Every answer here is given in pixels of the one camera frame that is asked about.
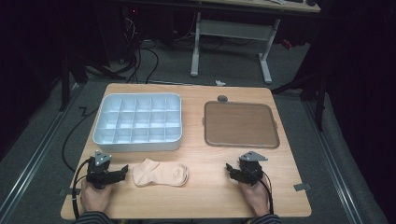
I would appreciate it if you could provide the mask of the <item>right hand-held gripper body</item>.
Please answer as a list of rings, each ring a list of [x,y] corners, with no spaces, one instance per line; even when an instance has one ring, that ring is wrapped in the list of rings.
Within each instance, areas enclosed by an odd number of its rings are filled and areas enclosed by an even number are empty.
[[[257,152],[249,151],[239,157],[239,168],[236,180],[250,186],[255,185],[263,177],[261,161],[267,158]]]

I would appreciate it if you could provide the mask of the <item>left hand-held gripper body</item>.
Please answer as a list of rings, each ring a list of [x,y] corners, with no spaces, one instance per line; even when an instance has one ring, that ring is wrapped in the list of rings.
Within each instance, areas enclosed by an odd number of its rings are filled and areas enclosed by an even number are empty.
[[[114,174],[108,171],[110,161],[111,156],[99,150],[96,150],[94,156],[89,158],[86,179],[96,189],[104,189],[115,182]]]

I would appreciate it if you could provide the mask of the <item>peach ankle sock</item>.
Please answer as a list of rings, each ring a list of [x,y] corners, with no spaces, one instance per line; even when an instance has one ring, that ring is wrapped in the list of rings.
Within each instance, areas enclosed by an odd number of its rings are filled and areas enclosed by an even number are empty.
[[[189,178],[188,168],[181,163],[145,159],[133,169],[133,180],[138,187],[165,185],[179,187]]]

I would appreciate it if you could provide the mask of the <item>person's left hand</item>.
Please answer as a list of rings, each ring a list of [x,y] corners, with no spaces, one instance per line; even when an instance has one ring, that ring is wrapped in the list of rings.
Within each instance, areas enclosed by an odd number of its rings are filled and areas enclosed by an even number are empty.
[[[80,201],[85,212],[105,212],[109,206],[112,186],[96,189],[87,180],[81,183]]]

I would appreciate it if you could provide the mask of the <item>person's right hand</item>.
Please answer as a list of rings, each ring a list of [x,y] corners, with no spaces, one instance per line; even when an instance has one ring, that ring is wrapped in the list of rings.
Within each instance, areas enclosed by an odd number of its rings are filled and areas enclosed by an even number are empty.
[[[258,181],[254,186],[242,182],[239,182],[238,185],[255,217],[269,214],[269,196],[266,190],[268,183],[265,178],[262,181]]]

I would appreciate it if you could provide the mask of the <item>brown wooden tray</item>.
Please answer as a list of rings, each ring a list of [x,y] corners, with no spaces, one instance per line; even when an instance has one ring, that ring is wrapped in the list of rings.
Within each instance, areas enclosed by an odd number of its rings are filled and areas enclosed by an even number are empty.
[[[216,147],[277,148],[272,109],[265,104],[206,102],[205,141]]]

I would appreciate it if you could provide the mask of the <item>white divided storage box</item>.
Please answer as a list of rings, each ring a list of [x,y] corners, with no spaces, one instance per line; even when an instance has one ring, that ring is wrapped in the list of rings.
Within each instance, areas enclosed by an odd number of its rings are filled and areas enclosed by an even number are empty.
[[[92,141],[104,152],[176,150],[182,104],[176,93],[112,93],[100,105]]]

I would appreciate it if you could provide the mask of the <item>black metal stand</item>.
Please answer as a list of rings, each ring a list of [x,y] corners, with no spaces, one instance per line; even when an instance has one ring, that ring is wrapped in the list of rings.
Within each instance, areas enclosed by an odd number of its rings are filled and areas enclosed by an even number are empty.
[[[88,75],[85,67],[90,66],[106,77],[123,79],[116,72],[110,71],[99,63],[77,53],[74,49],[68,49],[62,60],[62,98],[61,111],[65,111],[70,102],[70,78],[72,76],[77,84],[85,85],[88,82]]]
[[[327,65],[301,65],[293,81],[272,90],[272,94],[291,89],[301,89],[300,98],[302,101],[316,101],[314,111],[314,122],[320,131],[322,127],[322,116],[325,109],[325,91],[329,67]]]

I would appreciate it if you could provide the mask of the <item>desk with white legs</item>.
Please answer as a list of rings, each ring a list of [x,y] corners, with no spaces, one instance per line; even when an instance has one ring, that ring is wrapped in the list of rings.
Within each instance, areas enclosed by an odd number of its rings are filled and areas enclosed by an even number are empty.
[[[204,3],[213,3],[219,6],[231,6],[238,9],[266,9],[275,13],[316,13],[321,8],[315,0],[197,0],[199,7]],[[264,41],[263,52],[258,54],[261,65],[263,80],[267,84],[272,83],[267,57],[276,37],[276,32],[280,24],[280,17],[274,18],[271,25],[253,24],[244,21],[226,21],[223,19],[203,19],[201,13],[196,13],[194,49],[191,60],[191,76],[197,77],[199,74],[200,61],[200,39],[202,35],[230,37],[238,39]]]

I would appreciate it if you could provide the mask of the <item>metal floor rail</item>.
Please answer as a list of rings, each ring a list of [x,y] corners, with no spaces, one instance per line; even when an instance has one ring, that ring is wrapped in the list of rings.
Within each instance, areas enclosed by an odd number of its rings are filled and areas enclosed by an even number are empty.
[[[314,107],[307,102],[303,102],[304,111],[307,114],[311,125],[313,126],[316,136],[318,138],[320,148],[325,160],[326,167],[329,175],[334,184],[338,198],[344,207],[346,216],[350,224],[362,224],[361,215],[357,209],[354,200],[352,199],[351,192],[345,179],[343,178],[340,169],[331,152],[330,145],[323,133],[316,124]]]
[[[61,87],[28,120],[26,128],[0,161],[0,223],[60,217],[70,173],[60,156]]]

